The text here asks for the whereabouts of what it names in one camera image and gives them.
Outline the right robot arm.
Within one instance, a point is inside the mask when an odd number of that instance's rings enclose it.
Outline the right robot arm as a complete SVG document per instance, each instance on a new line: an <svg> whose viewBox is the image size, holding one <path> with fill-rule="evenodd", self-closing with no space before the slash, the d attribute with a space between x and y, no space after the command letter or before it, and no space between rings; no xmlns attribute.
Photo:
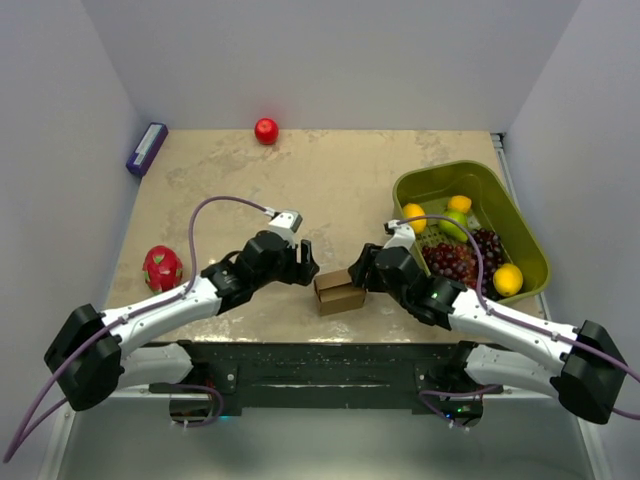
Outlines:
<svg viewBox="0 0 640 480"><path fill-rule="evenodd" d="M386 293L419 322L486 338L445 369L459 393L474 386L514 386L556 398L575 416L606 424L626 376L626 361L600 324L541 321L486 300L464 284L427 274L404 247L367 244L348 269L354 286Z"/></svg>

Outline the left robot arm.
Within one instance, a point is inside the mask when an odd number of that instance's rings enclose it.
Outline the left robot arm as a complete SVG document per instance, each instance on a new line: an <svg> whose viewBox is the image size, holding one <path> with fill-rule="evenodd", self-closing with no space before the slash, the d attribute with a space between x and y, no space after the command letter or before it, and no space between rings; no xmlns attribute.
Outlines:
<svg viewBox="0 0 640 480"><path fill-rule="evenodd" d="M244 305L270 283L307 286L318 272L309 240L290 245L263 230L173 290L103 312L90 304L74 309L44 361L73 410L88 410L117 390L124 360L148 342Z"/></svg>

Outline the brown cardboard box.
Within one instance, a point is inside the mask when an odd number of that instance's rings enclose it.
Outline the brown cardboard box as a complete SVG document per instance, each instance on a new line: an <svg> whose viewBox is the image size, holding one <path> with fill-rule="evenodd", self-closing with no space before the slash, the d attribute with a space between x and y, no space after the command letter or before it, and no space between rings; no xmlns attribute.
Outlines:
<svg viewBox="0 0 640 480"><path fill-rule="evenodd" d="M366 291L353 285L346 269L319 274L314 278L313 285L320 316L352 311L364 306Z"/></svg>

